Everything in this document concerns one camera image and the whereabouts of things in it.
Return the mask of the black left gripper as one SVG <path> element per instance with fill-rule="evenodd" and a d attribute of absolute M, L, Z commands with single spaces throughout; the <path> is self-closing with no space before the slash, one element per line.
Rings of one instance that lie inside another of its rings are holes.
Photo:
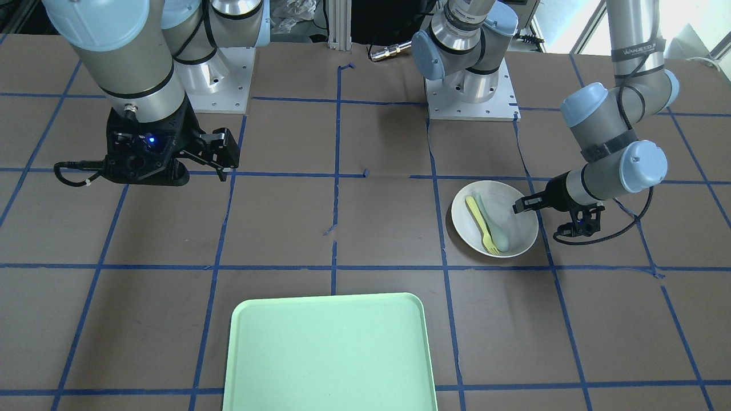
<path fill-rule="evenodd" d="M 560 212 L 568 212 L 575 205 L 567 189 L 568 174 L 558 175 L 547 182 L 545 189 L 530 197 L 522 197 L 512 206 L 515 214 L 553 208 Z"/>

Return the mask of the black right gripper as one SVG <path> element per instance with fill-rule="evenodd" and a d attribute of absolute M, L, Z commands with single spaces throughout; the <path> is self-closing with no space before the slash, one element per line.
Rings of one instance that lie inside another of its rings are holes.
<path fill-rule="evenodd" d="M 229 172 L 239 166 L 240 148 L 227 128 L 217 128 L 205 133 L 199 126 L 188 97 L 184 97 L 180 107 L 164 119 L 144 122 L 143 105 L 127 102 L 121 111 L 112 109 L 108 124 L 132 127 L 139 132 L 164 128 L 177 139 L 175 158 L 191 159 L 216 170 L 220 182 L 226 182 Z"/>

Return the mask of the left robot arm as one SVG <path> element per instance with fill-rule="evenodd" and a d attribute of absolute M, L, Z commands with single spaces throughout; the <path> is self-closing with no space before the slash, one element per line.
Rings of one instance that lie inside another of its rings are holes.
<path fill-rule="evenodd" d="M 665 68 L 660 2 L 606 2 L 614 87 L 595 82 L 560 104 L 584 166 L 552 179 L 543 192 L 515 202 L 514 213 L 553 208 L 579 211 L 604 200 L 649 189 L 668 172 L 664 152 L 637 137 L 634 125 L 674 102 L 679 81 Z M 498 1 L 449 1 L 412 37 L 423 78 L 457 79 L 460 98 L 486 100 L 519 17 Z"/>

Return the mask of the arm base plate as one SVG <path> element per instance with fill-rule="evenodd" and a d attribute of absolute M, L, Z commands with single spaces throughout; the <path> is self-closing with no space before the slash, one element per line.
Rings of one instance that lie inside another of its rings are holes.
<path fill-rule="evenodd" d="M 429 118 L 432 120 L 521 119 L 507 63 L 488 75 L 467 70 L 439 80 L 424 80 Z"/>
<path fill-rule="evenodd" d="M 198 114 L 245 114 L 256 49 L 219 49 L 199 65 L 176 63 L 186 94 Z"/>

